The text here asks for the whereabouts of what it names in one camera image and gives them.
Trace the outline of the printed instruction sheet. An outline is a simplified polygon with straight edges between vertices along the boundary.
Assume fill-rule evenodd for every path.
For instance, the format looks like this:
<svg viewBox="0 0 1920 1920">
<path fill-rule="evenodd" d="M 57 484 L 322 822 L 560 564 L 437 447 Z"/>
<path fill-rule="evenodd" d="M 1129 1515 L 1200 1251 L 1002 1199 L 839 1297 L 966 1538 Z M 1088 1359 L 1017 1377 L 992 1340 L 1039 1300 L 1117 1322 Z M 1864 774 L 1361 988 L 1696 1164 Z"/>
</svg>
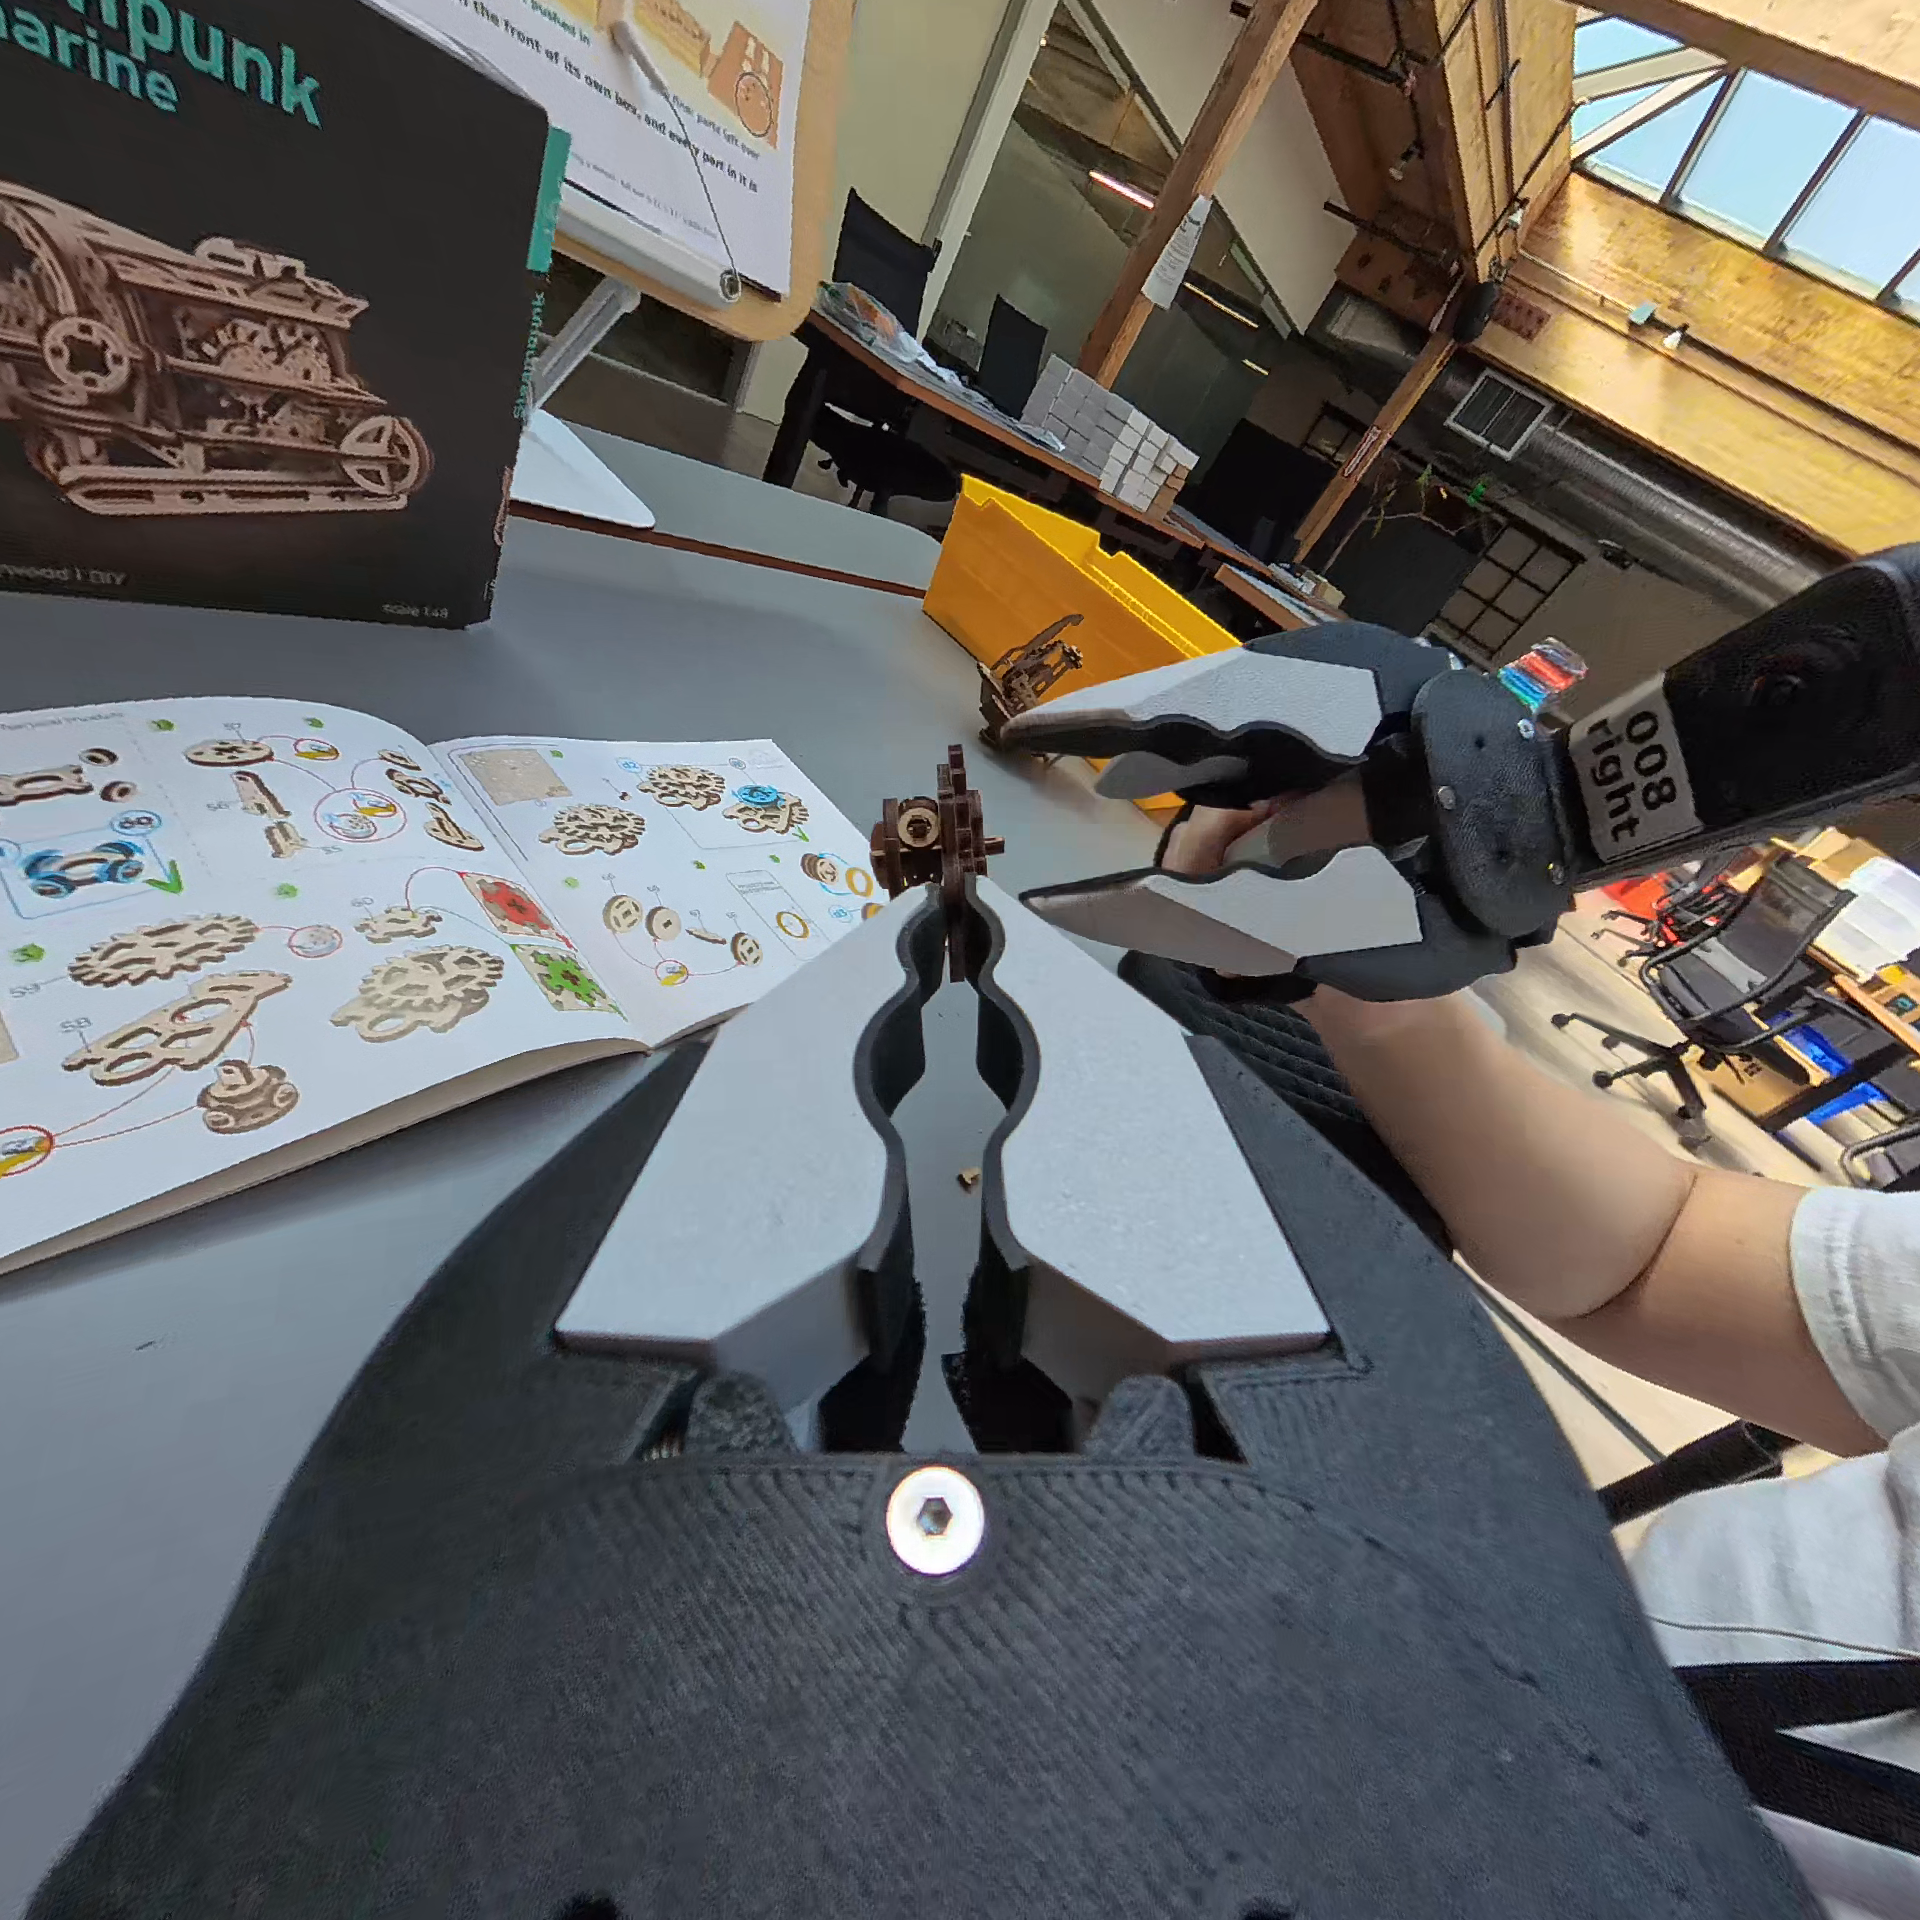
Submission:
<svg viewBox="0 0 1920 1920">
<path fill-rule="evenodd" d="M 698 305 L 793 289 L 809 3 L 400 3 L 568 135 L 559 238 Z"/>
</svg>

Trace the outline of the yellow plastic bin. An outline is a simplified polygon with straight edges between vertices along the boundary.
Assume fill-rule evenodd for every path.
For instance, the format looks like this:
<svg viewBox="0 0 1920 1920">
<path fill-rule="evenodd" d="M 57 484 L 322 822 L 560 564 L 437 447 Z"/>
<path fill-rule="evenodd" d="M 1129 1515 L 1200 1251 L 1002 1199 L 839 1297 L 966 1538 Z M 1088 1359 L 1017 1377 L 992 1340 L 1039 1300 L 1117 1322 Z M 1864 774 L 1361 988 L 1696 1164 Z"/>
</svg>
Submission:
<svg viewBox="0 0 1920 1920">
<path fill-rule="evenodd" d="M 1213 615 L 1134 559 L 1105 550 L 1086 524 L 973 476 L 951 505 L 925 610 L 977 666 L 1034 640 L 1067 614 L 1085 615 L 1072 631 L 1085 668 L 1046 702 L 1240 650 Z"/>
</svg>

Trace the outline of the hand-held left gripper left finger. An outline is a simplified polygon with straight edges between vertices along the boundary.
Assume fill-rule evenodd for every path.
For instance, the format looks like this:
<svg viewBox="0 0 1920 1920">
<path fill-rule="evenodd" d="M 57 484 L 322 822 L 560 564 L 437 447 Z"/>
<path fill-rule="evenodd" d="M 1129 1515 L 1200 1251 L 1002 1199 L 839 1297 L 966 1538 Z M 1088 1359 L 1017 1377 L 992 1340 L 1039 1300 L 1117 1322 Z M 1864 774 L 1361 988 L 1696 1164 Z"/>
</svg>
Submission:
<svg viewBox="0 0 1920 1920">
<path fill-rule="evenodd" d="M 755 1377 L 784 1410 L 889 1377 L 922 1323 L 897 1112 L 945 971 L 926 884 L 718 1026 L 559 1343 Z"/>
</svg>

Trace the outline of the black office chair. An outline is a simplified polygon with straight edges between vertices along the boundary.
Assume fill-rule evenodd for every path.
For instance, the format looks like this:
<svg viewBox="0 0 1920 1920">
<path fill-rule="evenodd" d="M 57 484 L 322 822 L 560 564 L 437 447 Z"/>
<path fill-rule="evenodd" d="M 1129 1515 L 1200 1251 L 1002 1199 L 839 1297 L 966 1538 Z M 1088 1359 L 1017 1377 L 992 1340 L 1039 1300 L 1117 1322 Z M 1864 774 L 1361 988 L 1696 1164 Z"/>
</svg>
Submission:
<svg viewBox="0 0 1920 1920">
<path fill-rule="evenodd" d="M 1841 1002 L 1826 969 L 1814 961 L 1814 947 L 1851 900 L 1849 890 L 1818 876 L 1806 859 L 1776 859 L 1715 924 L 1649 954 L 1639 984 L 1678 1040 L 1649 1040 L 1579 1014 L 1558 1014 L 1553 1026 L 1583 1025 L 1609 1050 L 1635 1050 L 1639 1062 L 1599 1070 L 1597 1088 L 1661 1074 L 1675 1094 L 1671 1130 L 1686 1150 L 1698 1152 L 1712 1128 L 1690 1055 L 1703 1066 L 1729 1066 L 1763 1055 L 1800 1025 L 1839 1014 Z"/>
<path fill-rule="evenodd" d="M 851 190 L 833 279 L 870 295 L 911 338 L 919 338 L 938 252 L 891 226 Z M 945 464 L 906 435 L 914 412 L 911 400 L 874 372 L 841 353 L 830 356 L 824 412 L 811 439 L 853 495 L 870 498 L 872 514 L 886 514 L 898 497 L 935 498 L 950 478 Z"/>
</svg>

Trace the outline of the partly built wooden model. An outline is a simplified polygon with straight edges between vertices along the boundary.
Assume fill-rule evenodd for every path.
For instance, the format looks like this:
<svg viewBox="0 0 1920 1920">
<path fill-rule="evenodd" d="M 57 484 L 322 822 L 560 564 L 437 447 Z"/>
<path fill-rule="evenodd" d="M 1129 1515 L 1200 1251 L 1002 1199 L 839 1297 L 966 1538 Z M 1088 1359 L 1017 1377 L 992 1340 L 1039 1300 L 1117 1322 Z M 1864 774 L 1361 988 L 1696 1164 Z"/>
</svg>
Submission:
<svg viewBox="0 0 1920 1920">
<path fill-rule="evenodd" d="M 1059 683 L 1085 668 L 1085 654 L 1072 638 L 1081 622 L 1085 615 L 1067 614 L 1050 622 L 1034 640 L 992 663 L 977 666 L 984 746 L 999 750 L 1015 718 L 1041 706 Z"/>
</svg>

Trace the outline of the wooden gear assembly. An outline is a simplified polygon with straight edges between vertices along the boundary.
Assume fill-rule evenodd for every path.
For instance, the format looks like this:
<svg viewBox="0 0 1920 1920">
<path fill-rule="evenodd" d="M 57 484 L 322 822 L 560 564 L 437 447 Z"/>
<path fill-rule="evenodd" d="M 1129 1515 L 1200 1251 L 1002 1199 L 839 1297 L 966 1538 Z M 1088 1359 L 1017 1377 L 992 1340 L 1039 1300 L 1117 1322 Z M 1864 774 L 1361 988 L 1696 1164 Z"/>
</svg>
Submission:
<svg viewBox="0 0 1920 1920">
<path fill-rule="evenodd" d="M 1006 842 L 985 826 L 984 799 L 975 788 L 967 752 L 951 743 L 935 768 L 935 791 L 886 801 L 872 830 L 872 868 L 887 891 L 901 897 L 931 888 L 945 912 L 950 978 L 977 982 L 989 936 L 977 926 L 975 882 L 989 879 Z"/>
</svg>

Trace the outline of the open instruction booklet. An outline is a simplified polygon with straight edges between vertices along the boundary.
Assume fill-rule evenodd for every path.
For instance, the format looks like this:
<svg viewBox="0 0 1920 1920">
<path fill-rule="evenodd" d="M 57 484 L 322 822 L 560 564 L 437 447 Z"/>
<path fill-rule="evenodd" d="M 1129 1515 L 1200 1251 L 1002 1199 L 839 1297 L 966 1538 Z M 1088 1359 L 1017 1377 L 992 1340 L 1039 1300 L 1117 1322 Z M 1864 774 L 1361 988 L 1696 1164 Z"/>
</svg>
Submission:
<svg viewBox="0 0 1920 1920">
<path fill-rule="evenodd" d="M 727 1020 L 878 915 L 778 743 L 5 715 L 2 1272 Z"/>
</svg>

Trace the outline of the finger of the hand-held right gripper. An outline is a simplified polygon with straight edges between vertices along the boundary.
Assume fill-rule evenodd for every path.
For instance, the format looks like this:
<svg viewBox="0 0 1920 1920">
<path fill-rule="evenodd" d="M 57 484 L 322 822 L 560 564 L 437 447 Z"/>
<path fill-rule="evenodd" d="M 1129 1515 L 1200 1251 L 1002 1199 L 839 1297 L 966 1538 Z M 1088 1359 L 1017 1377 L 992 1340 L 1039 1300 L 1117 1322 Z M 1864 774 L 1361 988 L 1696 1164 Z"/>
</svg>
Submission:
<svg viewBox="0 0 1920 1920">
<path fill-rule="evenodd" d="M 1382 723 L 1366 668 L 1215 654 L 1070 691 L 1008 720 L 999 740 L 1099 759 L 1095 791 L 1109 801 L 1248 807 L 1361 766 Z"/>
<path fill-rule="evenodd" d="M 1074 937 L 1232 976 L 1282 976 L 1314 959 L 1424 940 L 1417 895 L 1378 849 L 1338 850 L 1303 879 L 1258 862 L 1207 876 L 1150 868 L 1019 898 Z"/>
</svg>

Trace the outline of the brown wooden table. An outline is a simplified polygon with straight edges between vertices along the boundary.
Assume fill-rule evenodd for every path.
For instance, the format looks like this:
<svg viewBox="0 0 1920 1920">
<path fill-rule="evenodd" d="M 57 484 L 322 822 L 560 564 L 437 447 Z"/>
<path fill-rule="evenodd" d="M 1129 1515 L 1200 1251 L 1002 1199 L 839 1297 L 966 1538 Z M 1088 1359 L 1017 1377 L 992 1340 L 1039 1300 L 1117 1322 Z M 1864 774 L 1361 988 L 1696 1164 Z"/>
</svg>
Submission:
<svg viewBox="0 0 1920 1920">
<path fill-rule="evenodd" d="M 1098 538 L 1173 585 L 1225 598 L 1281 631 L 1320 626 L 1339 615 L 1322 593 L 1293 580 L 1281 567 L 1261 563 L 1251 551 L 1222 536 L 1213 524 L 1178 507 L 1142 511 L 1054 447 L 1037 439 L 1019 420 L 955 390 L 938 372 L 907 368 L 865 344 L 851 327 L 817 308 L 808 312 L 798 334 L 806 347 L 800 372 L 786 393 L 784 412 L 762 471 L 765 483 L 791 490 L 798 483 L 814 427 L 825 409 L 830 376 L 857 368 L 898 400 L 912 425 L 928 427 L 926 447 L 966 471 L 1008 466 L 999 488 L 1086 524 Z"/>
</svg>

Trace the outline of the stack of white boxes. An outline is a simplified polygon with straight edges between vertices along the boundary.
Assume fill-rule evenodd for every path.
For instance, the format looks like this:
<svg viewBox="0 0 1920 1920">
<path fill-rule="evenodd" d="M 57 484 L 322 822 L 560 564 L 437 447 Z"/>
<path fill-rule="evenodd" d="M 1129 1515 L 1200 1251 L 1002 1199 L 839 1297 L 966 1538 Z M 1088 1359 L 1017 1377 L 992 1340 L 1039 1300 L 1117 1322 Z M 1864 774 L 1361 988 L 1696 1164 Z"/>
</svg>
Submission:
<svg viewBox="0 0 1920 1920">
<path fill-rule="evenodd" d="M 1019 416 L 1120 505 L 1165 518 L 1184 492 L 1198 456 L 1127 399 L 1053 355 Z"/>
</svg>

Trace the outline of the wooden display board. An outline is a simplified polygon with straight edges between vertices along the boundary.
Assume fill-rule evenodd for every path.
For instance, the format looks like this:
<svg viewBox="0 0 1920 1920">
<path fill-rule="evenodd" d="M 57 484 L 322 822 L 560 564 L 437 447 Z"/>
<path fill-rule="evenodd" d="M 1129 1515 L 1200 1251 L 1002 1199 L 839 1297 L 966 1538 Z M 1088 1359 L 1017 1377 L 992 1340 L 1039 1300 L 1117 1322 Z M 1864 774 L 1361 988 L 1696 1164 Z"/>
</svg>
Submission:
<svg viewBox="0 0 1920 1920">
<path fill-rule="evenodd" d="M 824 271 L 833 265 L 833 240 L 839 226 L 841 196 L 835 188 L 838 130 L 848 96 L 851 36 L 856 28 L 856 3 L 814 3 L 808 24 L 808 52 L 800 88 L 789 103 L 798 114 L 793 135 L 793 218 L 791 218 L 791 289 L 774 297 L 762 289 L 746 289 L 733 305 L 705 303 L 680 291 L 666 279 L 645 272 L 653 260 L 637 248 L 650 234 L 625 218 L 608 218 L 592 225 L 587 196 L 573 185 L 555 236 L 555 257 L 579 260 L 584 268 L 610 279 L 614 287 L 632 291 L 634 297 L 653 297 L 662 305 L 696 319 L 730 338 L 749 345 L 767 345 L 791 336 L 808 319 L 814 291 Z"/>
</svg>

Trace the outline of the black quilted wrist rest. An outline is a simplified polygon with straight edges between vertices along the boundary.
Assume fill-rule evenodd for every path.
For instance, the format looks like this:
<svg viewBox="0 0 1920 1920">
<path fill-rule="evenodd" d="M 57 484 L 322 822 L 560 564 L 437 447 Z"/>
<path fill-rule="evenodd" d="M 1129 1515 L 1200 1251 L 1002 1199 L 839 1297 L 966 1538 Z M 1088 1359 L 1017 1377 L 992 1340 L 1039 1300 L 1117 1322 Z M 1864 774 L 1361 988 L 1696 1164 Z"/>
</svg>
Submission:
<svg viewBox="0 0 1920 1920">
<path fill-rule="evenodd" d="M 1392 1199 L 1446 1258 L 1455 1256 L 1448 1223 L 1368 1121 L 1312 1023 L 1287 996 L 1272 995 L 1261 982 L 1229 982 L 1143 952 L 1125 954 L 1119 976 L 1193 1036 L 1232 1047 L 1338 1154 Z"/>
</svg>

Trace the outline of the black model kit box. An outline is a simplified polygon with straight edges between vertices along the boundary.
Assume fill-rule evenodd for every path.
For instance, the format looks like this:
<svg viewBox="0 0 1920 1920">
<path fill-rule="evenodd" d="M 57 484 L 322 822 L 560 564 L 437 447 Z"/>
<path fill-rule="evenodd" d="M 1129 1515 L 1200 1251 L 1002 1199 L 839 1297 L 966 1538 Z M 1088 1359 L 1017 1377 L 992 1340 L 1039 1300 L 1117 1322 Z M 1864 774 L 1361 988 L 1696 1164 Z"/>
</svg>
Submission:
<svg viewBox="0 0 1920 1920">
<path fill-rule="evenodd" d="M 5 590 L 489 617 L 559 169 L 391 6 L 5 3 Z"/>
</svg>

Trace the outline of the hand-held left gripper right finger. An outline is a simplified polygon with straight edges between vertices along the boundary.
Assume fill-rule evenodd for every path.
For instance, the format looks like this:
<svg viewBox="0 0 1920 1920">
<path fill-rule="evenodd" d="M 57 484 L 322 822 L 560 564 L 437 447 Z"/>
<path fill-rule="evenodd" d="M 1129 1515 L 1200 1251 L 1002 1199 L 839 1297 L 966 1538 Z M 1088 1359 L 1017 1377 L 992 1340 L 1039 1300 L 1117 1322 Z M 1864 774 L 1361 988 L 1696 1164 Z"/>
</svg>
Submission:
<svg viewBox="0 0 1920 1920">
<path fill-rule="evenodd" d="M 1312 1354 L 1331 1322 L 1203 1073 L 1150 1000 L 992 880 L 967 884 L 981 1161 L 966 1356 L 1070 1409 L 1127 1377 Z"/>
</svg>

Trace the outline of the person's right forearm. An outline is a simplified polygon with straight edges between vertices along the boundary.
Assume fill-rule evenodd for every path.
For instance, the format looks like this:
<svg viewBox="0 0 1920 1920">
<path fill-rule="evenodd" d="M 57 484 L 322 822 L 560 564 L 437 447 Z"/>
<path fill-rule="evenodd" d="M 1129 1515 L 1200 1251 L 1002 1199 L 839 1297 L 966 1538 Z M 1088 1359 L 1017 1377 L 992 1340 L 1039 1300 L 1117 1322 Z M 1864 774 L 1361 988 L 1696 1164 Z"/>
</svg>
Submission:
<svg viewBox="0 0 1920 1920">
<path fill-rule="evenodd" d="M 1482 1282 L 1635 1379 L 1837 1456 L 1881 1449 L 1792 1284 L 1806 1186 L 1678 1160 L 1471 995 L 1303 1009 Z"/>
</svg>

